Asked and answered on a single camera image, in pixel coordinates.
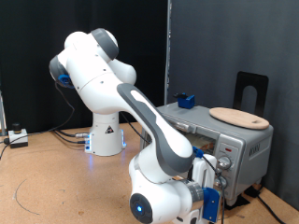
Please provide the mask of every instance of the oven handle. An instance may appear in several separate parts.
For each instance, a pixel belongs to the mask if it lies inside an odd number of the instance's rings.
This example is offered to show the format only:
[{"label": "oven handle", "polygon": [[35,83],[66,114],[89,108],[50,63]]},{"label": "oven handle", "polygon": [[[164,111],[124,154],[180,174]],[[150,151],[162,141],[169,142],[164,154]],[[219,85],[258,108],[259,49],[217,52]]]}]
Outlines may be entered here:
[{"label": "oven handle", "polygon": [[176,129],[179,129],[185,133],[189,133],[191,131],[191,127],[188,124],[184,124],[184,123],[180,123],[177,121],[173,121],[173,120],[168,120],[169,123],[171,123]]}]

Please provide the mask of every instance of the black cable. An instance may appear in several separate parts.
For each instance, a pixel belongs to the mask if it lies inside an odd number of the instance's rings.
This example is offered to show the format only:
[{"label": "black cable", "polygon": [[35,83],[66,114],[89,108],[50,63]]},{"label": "black cable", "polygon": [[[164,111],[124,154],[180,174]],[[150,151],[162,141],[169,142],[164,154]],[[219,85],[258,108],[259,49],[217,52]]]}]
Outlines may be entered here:
[{"label": "black cable", "polygon": [[280,224],[286,224],[283,222],[270,208],[270,206],[258,195],[258,199],[261,201],[261,203],[268,209],[268,211],[271,213],[271,215],[280,223]]},{"label": "black cable", "polygon": [[64,126],[64,125],[65,125],[65,124],[66,124],[66,123],[73,117],[74,112],[75,112],[75,108],[74,108],[74,107],[67,101],[67,99],[65,98],[63,92],[58,88],[58,81],[55,82],[55,88],[56,88],[56,90],[57,90],[57,91],[64,97],[64,100],[66,101],[66,103],[72,108],[72,113],[70,114],[70,116],[68,117],[68,119],[67,119],[64,123],[62,123],[61,125],[59,125],[59,126],[57,126],[57,127],[55,127],[55,128],[51,128],[51,129],[49,129],[49,130],[47,130],[47,131],[40,132],[40,133],[29,133],[29,134],[26,134],[26,135],[24,135],[24,136],[22,136],[22,137],[19,137],[19,138],[15,139],[15,140],[11,141],[9,144],[7,144],[7,145],[2,149],[2,152],[1,152],[1,155],[0,155],[0,160],[2,159],[3,153],[4,153],[4,151],[6,150],[6,148],[7,148],[8,146],[10,146],[13,142],[15,142],[15,141],[17,141],[17,140],[19,140],[19,139],[21,139],[21,138],[23,138],[23,137],[29,137],[29,136],[36,135],[36,134],[41,134],[41,133],[47,133],[47,132],[54,131],[54,130],[56,130],[56,129],[58,129],[58,128],[63,127],[63,126]]},{"label": "black cable", "polygon": [[221,189],[222,189],[222,217],[221,217],[221,224],[224,224],[224,206],[225,206],[225,198],[224,198],[224,186],[221,182],[221,173],[217,172],[215,167],[207,160],[206,157],[203,156],[203,159],[207,162],[207,164],[213,169],[215,172],[215,175],[218,177],[220,183],[221,183]]},{"label": "black cable", "polygon": [[61,130],[55,130],[55,131],[57,131],[58,133],[61,133],[61,134],[63,134],[63,135],[65,135],[65,136],[67,136],[67,137],[76,137],[74,134],[72,134],[72,133],[64,133],[63,131],[61,131]]},{"label": "black cable", "polygon": [[149,140],[147,140],[147,139],[145,139],[139,132],[138,132],[138,130],[136,130],[135,129],[135,127],[131,124],[131,122],[129,121],[129,119],[128,118],[126,118],[125,116],[124,116],[124,114],[122,114],[122,112],[120,112],[120,114],[122,115],[122,117],[130,124],[130,126],[133,128],[133,130],[139,135],[139,137],[141,137],[144,141],[146,141],[147,143],[151,143]]},{"label": "black cable", "polygon": [[192,175],[193,175],[193,165],[190,167],[190,169],[188,171],[187,179],[189,181],[192,181]]},{"label": "black cable", "polygon": [[61,135],[59,135],[56,131],[54,131],[60,138],[64,139],[66,142],[69,142],[69,143],[74,143],[74,144],[85,144],[85,141],[77,141],[77,142],[73,142],[73,141],[70,141],[66,138],[63,138]]}]

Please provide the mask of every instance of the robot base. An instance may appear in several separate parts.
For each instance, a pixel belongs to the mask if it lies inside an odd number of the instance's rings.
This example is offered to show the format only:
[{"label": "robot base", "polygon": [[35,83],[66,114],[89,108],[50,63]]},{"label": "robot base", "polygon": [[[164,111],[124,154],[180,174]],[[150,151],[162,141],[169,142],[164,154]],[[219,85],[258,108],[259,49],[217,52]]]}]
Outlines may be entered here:
[{"label": "robot base", "polygon": [[97,156],[119,154],[125,148],[122,139],[119,113],[110,115],[93,113],[93,126],[90,130],[90,137],[87,139],[89,144],[85,145],[85,152]]}]

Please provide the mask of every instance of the silver toaster oven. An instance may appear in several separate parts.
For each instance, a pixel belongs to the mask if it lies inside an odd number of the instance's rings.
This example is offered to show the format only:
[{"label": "silver toaster oven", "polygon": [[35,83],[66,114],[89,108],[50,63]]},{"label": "silver toaster oven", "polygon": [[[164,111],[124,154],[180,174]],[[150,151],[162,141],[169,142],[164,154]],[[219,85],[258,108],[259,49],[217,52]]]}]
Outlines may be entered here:
[{"label": "silver toaster oven", "polygon": [[[218,168],[226,182],[224,191],[228,205],[235,204],[237,196],[252,184],[261,182],[266,174],[270,155],[273,127],[251,130],[225,123],[209,115],[209,109],[195,106],[178,107],[178,103],[158,107],[166,120],[184,134],[191,144],[206,154],[216,157]],[[142,130],[142,135],[150,136]],[[141,139],[140,150],[147,146]],[[214,188],[219,186],[216,179]]]}]

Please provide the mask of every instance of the black curtain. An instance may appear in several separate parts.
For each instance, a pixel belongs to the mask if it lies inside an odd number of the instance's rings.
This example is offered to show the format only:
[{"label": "black curtain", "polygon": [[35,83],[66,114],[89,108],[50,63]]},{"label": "black curtain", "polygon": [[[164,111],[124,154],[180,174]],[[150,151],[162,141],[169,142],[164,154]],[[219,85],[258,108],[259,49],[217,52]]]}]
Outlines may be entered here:
[{"label": "black curtain", "polygon": [[[7,128],[21,122],[28,133],[63,123],[71,109],[56,91],[49,62],[68,35],[109,30],[118,40],[118,60],[137,72],[136,86],[155,105],[164,102],[167,0],[50,0],[0,3],[0,74]],[[92,125],[92,112],[74,90],[63,89],[76,108],[68,128]]]},{"label": "black curtain", "polygon": [[[185,91],[199,105],[232,107],[239,71],[268,76],[263,116],[274,136],[263,183],[299,209],[299,1],[172,2],[168,103]],[[254,111],[252,89],[242,106]]]}]

